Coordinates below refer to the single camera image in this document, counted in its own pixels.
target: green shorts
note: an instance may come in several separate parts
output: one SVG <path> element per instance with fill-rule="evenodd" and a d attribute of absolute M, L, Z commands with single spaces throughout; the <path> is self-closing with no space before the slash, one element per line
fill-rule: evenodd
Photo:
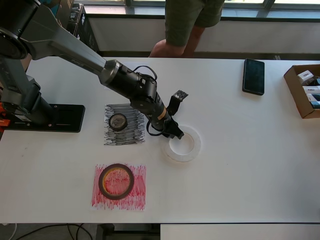
<path fill-rule="evenodd" d="M 187 45 L 194 25 L 209 28 L 221 17 L 225 0 L 166 0 L 165 39 L 177 47 Z"/>

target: black tape roll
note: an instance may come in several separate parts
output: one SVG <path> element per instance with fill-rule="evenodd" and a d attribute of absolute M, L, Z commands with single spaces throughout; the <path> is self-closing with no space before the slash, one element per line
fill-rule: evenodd
<path fill-rule="evenodd" d="M 119 132 L 128 126 L 128 120 L 125 115 L 116 113 L 109 118 L 109 126 L 113 131 Z"/>
<path fill-rule="evenodd" d="M 126 173 L 129 176 L 130 179 L 130 183 L 128 188 L 124 191 L 124 193 L 120 194 L 120 195 L 114 195 L 114 194 L 110 194 L 109 192 L 107 192 L 107 190 L 104 187 L 104 179 L 105 177 L 108 175 L 109 172 L 116 170 L 116 169 L 121 169 L 126 171 Z M 134 188 L 134 183 L 135 183 L 135 178 L 134 178 L 134 174 L 132 173 L 132 171 L 130 170 L 129 167 L 127 167 L 126 165 L 120 164 L 120 163 L 116 163 L 116 164 L 112 164 L 110 166 L 107 166 L 100 174 L 99 177 L 99 189 L 100 192 L 102 193 L 103 196 L 105 196 L 106 198 L 110 199 L 110 200 L 120 200 L 125 198 L 126 196 L 128 196 L 132 189 Z"/>

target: black phone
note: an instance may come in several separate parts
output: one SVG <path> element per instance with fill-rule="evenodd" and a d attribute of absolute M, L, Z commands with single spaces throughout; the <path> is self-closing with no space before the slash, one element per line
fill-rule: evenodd
<path fill-rule="evenodd" d="M 265 93 L 265 63 L 246 59 L 244 61 L 242 91 L 262 96 Z"/>

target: black cable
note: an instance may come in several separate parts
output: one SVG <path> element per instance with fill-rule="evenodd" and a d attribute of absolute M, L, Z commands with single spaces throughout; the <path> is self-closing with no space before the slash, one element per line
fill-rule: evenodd
<path fill-rule="evenodd" d="M 134 70 L 132 70 L 132 71 L 128 70 L 126 72 L 128 74 L 131 74 L 131 73 L 134 73 L 137 69 L 142 68 L 142 67 L 149 69 L 153 73 L 154 77 L 152 77 L 152 76 L 150 76 L 148 74 L 140 73 L 140 72 L 136 72 L 136 74 L 140 75 L 144 80 L 147 80 L 147 81 L 150 81 L 150 82 L 156 82 L 157 79 L 158 79 L 158 76 L 157 76 L 156 72 L 149 66 L 145 66 L 145 65 L 137 66 Z"/>
<path fill-rule="evenodd" d="M 68 231 L 69 231 L 69 234 L 70 234 L 72 240 L 75 240 L 75 239 L 74 239 L 74 236 L 72 236 L 72 234 L 71 234 L 70 227 L 69 227 L 69 223 L 67 223 L 66 226 L 67 226 L 67 228 L 68 228 Z"/>
<path fill-rule="evenodd" d="M 151 132 L 149 132 L 149 127 L 150 127 L 151 120 L 152 120 L 152 119 L 150 118 L 149 121 L 148 121 L 147 124 L 146 124 L 146 131 L 148 132 L 148 134 L 150 134 L 150 136 L 154 136 L 154 137 L 160 136 L 161 134 L 163 134 L 163 133 L 165 132 L 165 130 L 166 130 L 167 119 L 164 120 L 163 130 L 162 130 L 161 132 L 159 132 L 159 133 L 151 133 Z"/>
<path fill-rule="evenodd" d="M 90 237 L 91 240 L 94 240 L 93 237 L 92 237 L 92 235 L 90 234 L 90 232 L 88 232 L 83 226 L 80 226 L 80 225 L 74 224 L 74 223 L 64 223 L 64 224 L 54 224 L 54 225 L 49 225 L 49 226 L 43 226 L 43 227 L 40 227 L 40 228 L 38 228 L 38 229 L 36 229 L 36 230 L 34 230 L 34 231 L 31 231 L 31 232 L 25 234 L 25 235 L 22 235 L 22 236 L 18 237 L 16 240 L 20 240 L 20 239 L 22 239 L 22 238 L 24 238 L 24 237 L 26 237 L 26 236 L 29 236 L 29 235 L 31 235 L 31 234 L 33 234 L 33 233 L 35 233 L 35 232 L 40 231 L 40 230 L 42 230 L 42 229 L 51 228 L 51 227 L 68 226 L 68 225 L 69 225 L 69 226 L 77 226 L 77 227 L 81 228 L 82 230 L 84 230 L 84 231 L 89 235 L 89 237 Z"/>
<path fill-rule="evenodd" d="M 75 240 L 78 240 L 78 233 L 79 233 L 80 227 L 81 227 L 83 224 L 84 224 L 84 223 L 81 223 L 80 226 L 78 227 L 78 229 L 76 230 Z"/>

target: window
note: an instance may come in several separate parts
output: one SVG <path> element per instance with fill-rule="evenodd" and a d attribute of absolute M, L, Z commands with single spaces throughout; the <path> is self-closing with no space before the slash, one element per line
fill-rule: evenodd
<path fill-rule="evenodd" d="M 264 0 L 225 0 L 225 3 L 238 3 L 238 4 L 262 4 Z"/>
<path fill-rule="evenodd" d="M 275 4 L 320 4 L 320 0 L 275 0 Z"/>
<path fill-rule="evenodd" d="M 165 0 L 75 0 L 75 2 L 89 5 L 125 5 L 163 7 Z M 225 0 L 225 8 L 241 9 L 320 9 L 320 0 Z"/>

